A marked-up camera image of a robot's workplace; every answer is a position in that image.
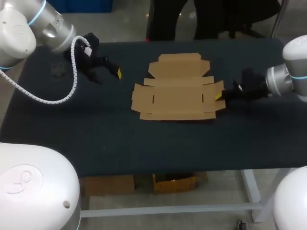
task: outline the cardboard flap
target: cardboard flap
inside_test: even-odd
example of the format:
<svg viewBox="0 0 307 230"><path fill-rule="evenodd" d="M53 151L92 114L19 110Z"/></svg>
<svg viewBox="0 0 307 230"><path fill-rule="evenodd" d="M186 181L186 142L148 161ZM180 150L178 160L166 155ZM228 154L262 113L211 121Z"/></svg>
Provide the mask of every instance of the cardboard flap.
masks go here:
<svg viewBox="0 0 307 230"><path fill-rule="evenodd" d="M195 87L151 87L135 84L132 110L141 113L209 113L222 109L224 101L215 101L223 82Z"/></svg>
<svg viewBox="0 0 307 230"><path fill-rule="evenodd" d="M191 79L144 79L144 85L156 87L192 87L214 83L214 77Z"/></svg>
<svg viewBox="0 0 307 230"><path fill-rule="evenodd" d="M198 61L201 60L199 53L185 53L185 54L162 54L159 61Z"/></svg>
<svg viewBox="0 0 307 230"><path fill-rule="evenodd" d="M215 119L215 112L212 113L198 113L198 114L146 114L141 113L141 120L153 121L188 121L188 120L207 120Z"/></svg>
<svg viewBox="0 0 307 230"><path fill-rule="evenodd" d="M149 65L148 72L156 79L201 78L210 70L206 60L169 60L158 61Z"/></svg>

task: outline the gray floor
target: gray floor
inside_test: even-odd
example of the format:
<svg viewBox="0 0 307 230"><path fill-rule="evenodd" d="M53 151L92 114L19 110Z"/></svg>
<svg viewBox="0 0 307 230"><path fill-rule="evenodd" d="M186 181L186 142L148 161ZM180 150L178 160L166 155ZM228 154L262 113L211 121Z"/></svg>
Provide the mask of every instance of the gray floor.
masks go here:
<svg viewBox="0 0 307 230"><path fill-rule="evenodd" d="M271 183L276 169L255 170L260 193ZM125 207L153 207L170 205L212 205L247 202L242 177L238 171L208 172L209 181L199 182L196 190L188 193L153 195L148 176L136 176L136 184L141 187L132 195L106 195L91 197L90 209ZM206 229L233 230L238 219L248 223L250 230L276 230L272 215L261 224L252 223L250 212L216 212L192 214L145 215L131 217L90 218L83 220L84 230L119 229Z"/></svg>
<svg viewBox="0 0 307 230"><path fill-rule="evenodd" d="M282 21L278 37L285 41L307 34L307 3L304 0L291 0L291 4ZM108 14L66 14L65 17L78 29L78 34L95 33L101 42L126 42L145 40L149 0L114 0L114 12ZM254 25L258 32L268 35L274 18ZM192 1L182 11L177 25L177 40L189 40L194 36L196 14ZM18 76L22 65L15 69ZM5 115L12 96L12 88L0 80L0 123ZM277 170L255 170L260 191L271 183ZM144 185L146 178L137 177ZM172 195L152 195L150 185L143 186L132 195L92 197L90 209L117 207L146 207L165 205L193 205L246 202L241 175L237 171L209 172L209 182L200 183L192 192ZM91 218L84 220L84 230L119 229L206 229L233 230L237 219L248 223L250 230L275 230L272 216L266 222L253 224L249 212L223 212L199 214L150 215L133 217Z"/></svg>

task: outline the person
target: person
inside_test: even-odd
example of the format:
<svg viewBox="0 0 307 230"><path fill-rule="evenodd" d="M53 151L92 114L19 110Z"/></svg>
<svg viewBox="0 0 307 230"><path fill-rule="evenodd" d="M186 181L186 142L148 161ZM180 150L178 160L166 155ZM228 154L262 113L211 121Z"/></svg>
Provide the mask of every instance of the person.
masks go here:
<svg viewBox="0 0 307 230"><path fill-rule="evenodd" d="M150 41L174 40L179 14L188 0L153 0ZM223 0L194 0L197 28L194 39L216 39L224 22Z"/></svg>

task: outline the white spiral cable wrap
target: white spiral cable wrap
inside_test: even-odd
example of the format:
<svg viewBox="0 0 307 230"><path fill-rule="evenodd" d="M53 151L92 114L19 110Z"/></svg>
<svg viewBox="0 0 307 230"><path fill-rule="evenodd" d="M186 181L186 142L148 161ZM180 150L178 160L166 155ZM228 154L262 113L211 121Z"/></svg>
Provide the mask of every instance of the white spiral cable wrap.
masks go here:
<svg viewBox="0 0 307 230"><path fill-rule="evenodd" d="M82 37L82 36L76 36L73 39L73 41L71 43L71 63L72 63L72 70L73 70L73 85L72 85L71 92L66 97L64 97L61 100L58 100L58 101L47 101L47 100L41 99L39 97L36 97L33 94L31 94L29 91L25 90L20 85L18 85L16 82L14 82L1 69L0 69L0 75L5 80L7 80L11 85L13 85L16 89L20 90L21 92L23 92L28 97L31 97L32 99L34 99L34 100L36 100L36 101L38 101L40 103L44 103L44 104L61 104L61 103L64 103L64 102L68 101L71 98L71 96L75 93L75 90L77 88L78 72L77 72L77 66L76 66L76 60L75 60L75 45L76 45L77 40L82 40L87 46L90 46L89 42L84 37Z"/></svg>

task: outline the yellow label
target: yellow label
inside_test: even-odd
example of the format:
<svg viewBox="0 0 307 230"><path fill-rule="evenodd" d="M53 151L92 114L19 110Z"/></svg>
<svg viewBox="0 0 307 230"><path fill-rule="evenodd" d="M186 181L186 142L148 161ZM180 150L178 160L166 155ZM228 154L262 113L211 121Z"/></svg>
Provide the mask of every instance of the yellow label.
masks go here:
<svg viewBox="0 0 307 230"><path fill-rule="evenodd" d="M121 79L121 72L120 72L120 69L118 69L117 75L118 75L119 79Z"/></svg>
<svg viewBox="0 0 307 230"><path fill-rule="evenodd" d="M222 92L220 92L216 97L215 97L215 100L219 100L220 98L222 97Z"/></svg>

